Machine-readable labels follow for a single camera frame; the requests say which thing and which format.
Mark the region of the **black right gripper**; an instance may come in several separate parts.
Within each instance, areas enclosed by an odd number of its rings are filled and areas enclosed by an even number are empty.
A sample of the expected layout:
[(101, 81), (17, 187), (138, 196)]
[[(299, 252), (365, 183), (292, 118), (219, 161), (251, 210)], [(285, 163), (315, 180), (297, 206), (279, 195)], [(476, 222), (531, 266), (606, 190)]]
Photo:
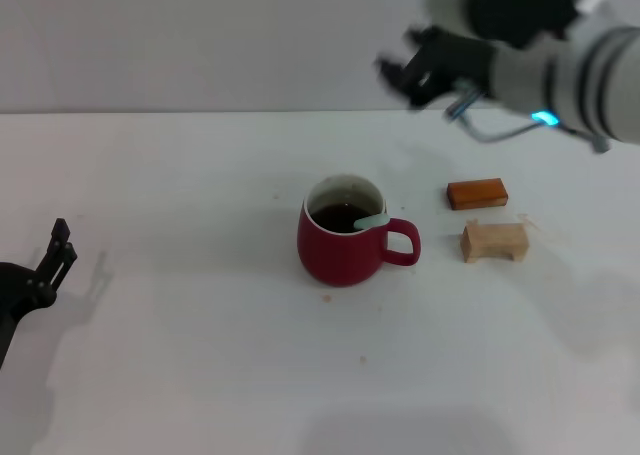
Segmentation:
[(410, 26), (403, 39), (417, 53), (404, 66), (378, 55), (374, 65), (386, 90), (408, 98), (410, 108), (426, 108), (467, 81), (492, 96), (490, 72), (496, 49), (488, 42), (446, 32), (436, 26)]

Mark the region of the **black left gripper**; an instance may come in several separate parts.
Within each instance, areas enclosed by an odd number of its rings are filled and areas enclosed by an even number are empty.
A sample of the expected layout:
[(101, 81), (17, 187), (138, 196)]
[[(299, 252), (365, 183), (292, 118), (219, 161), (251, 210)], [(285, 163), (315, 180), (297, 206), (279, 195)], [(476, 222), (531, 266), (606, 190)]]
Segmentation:
[(65, 219), (54, 223), (44, 258), (35, 270), (1, 263), (1, 363), (19, 322), (29, 313), (51, 307), (57, 290), (77, 259)]

